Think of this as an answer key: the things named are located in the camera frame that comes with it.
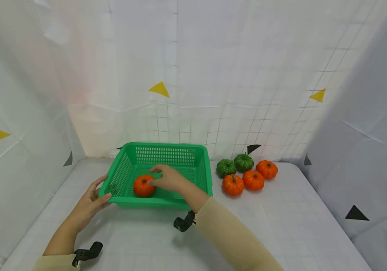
basket rim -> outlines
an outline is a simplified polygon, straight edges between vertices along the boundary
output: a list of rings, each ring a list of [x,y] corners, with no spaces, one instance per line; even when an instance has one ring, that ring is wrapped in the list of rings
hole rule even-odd
[[[162,145],[162,146],[169,146],[169,147],[176,146],[178,148],[180,146],[183,146],[186,148],[192,147],[192,148],[203,149],[204,162],[206,164],[206,166],[205,166],[206,179],[208,180],[206,182],[206,184],[207,184],[207,192],[206,193],[209,196],[213,196],[213,191],[212,191],[213,183],[212,183],[212,173],[211,173],[211,168],[210,168],[210,158],[209,158],[207,148],[205,146],[195,145],[195,144],[129,142],[129,143],[126,143],[122,146],[119,153],[115,157],[110,169],[108,170],[108,176],[102,183],[102,186],[101,186],[100,191],[99,191],[99,197],[102,197],[105,194],[106,187],[109,184],[109,182],[107,180],[112,179],[114,172],[115,172],[115,169],[117,168],[117,166],[120,162],[120,159],[122,158],[123,154],[125,153],[125,150],[126,150],[125,146],[129,146],[129,145],[134,145],[134,146],[151,146],[151,145],[159,146],[159,145]],[[179,205],[186,205],[187,206],[187,203],[185,202],[184,199],[165,199],[165,198],[137,198],[137,197],[114,197],[113,196],[113,197],[111,197],[110,200],[108,200],[108,202],[111,202],[111,203],[141,203],[141,204],[161,205],[161,206],[177,203]]]

white fabric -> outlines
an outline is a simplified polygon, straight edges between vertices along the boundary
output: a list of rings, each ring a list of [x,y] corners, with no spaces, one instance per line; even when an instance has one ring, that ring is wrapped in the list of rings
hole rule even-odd
[[[30,270],[89,183],[107,172],[112,161],[81,160],[2,270]],[[277,167],[277,177],[262,192],[243,191],[237,199],[222,193],[222,180],[213,174],[213,196],[253,231],[287,271],[371,271],[299,168],[289,163]],[[181,233],[173,227],[174,219],[186,213],[111,205],[76,240],[76,248],[103,243],[99,260],[83,262],[83,270],[230,270],[194,228]]]
[[[297,160],[384,5],[0,0],[0,55],[68,105],[88,156],[140,141]],[[170,99],[148,92],[160,81]],[[310,99],[323,88],[323,104]]]
[[[387,25],[307,151],[302,169],[373,270],[387,270]],[[369,221],[346,219],[355,205]]]
[[[32,34],[36,26],[17,13],[16,6],[3,2],[0,8],[0,25],[11,22],[9,19],[17,23],[10,25],[16,26],[17,31],[0,29],[0,37],[8,40],[15,33],[14,38],[21,40],[27,33]],[[0,140],[0,255],[3,257],[11,254],[73,166],[85,156],[65,106],[53,90],[48,91],[52,86],[37,77],[50,73],[38,71],[37,67],[33,71],[36,77],[24,73],[16,61],[34,59],[39,65],[43,63],[33,58],[34,51],[28,47],[25,56],[17,54],[11,58],[9,50],[18,44],[9,41],[6,44],[0,39],[0,130],[9,134]],[[30,40],[26,40],[26,45],[39,46]],[[72,165],[63,167],[72,151]]]

artificial pumpkin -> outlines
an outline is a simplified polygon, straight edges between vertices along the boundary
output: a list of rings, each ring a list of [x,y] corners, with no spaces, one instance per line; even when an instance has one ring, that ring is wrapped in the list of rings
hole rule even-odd
[[[237,155],[236,158],[234,158],[234,163],[239,172],[249,171],[254,166],[254,160],[246,153]]]
[[[266,180],[273,179],[277,174],[277,166],[268,160],[258,162],[255,169],[260,172]]]
[[[234,162],[228,159],[222,159],[216,167],[216,173],[220,178],[227,175],[236,174],[236,165]]]
[[[222,190],[229,196],[236,197],[242,194],[245,185],[239,176],[231,174],[225,176],[222,181]]]
[[[135,192],[137,197],[148,198],[156,191],[156,186],[148,184],[152,179],[154,178],[151,175],[142,175],[135,180],[133,183],[133,192]]]
[[[251,191],[259,191],[264,187],[264,177],[258,171],[246,171],[243,174],[243,182]]]

hand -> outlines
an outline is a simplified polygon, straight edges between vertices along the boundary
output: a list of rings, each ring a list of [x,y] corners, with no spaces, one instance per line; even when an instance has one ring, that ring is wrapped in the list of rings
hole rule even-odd
[[[168,165],[156,165],[150,169],[150,173],[154,172],[162,172],[162,177],[157,180],[151,180],[148,184],[160,187],[164,190],[180,192],[183,186],[190,183],[176,169],[173,169]]]
[[[111,193],[99,198],[100,188],[96,189],[106,177],[107,175],[105,174],[90,185],[85,194],[73,208],[73,211],[71,211],[69,216],[65,219],[63,225],[75,234],[82,231],[98,211],[111,204],[108,203],[108,200],[111,198]]]

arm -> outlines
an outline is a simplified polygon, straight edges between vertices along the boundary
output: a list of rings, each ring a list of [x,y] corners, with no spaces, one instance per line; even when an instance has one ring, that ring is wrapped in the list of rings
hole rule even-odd
[[[157,165],[151,172],[163,172],[150,185],[176,191],[196,213],[196,228],[219,250],[235,270],[282,271],[282,267],[256,236],[228,209],[186,180],[170,166]]]
[[[106,175],[93,182],[73,208],[73,211],[60,225],[48,243],[43,257],[37,259],[34,271],[73,271],[72,265],[77,234],[82,231],[98,211],[110,205],[111,194],[99,198],[97,186],[106,179]]]

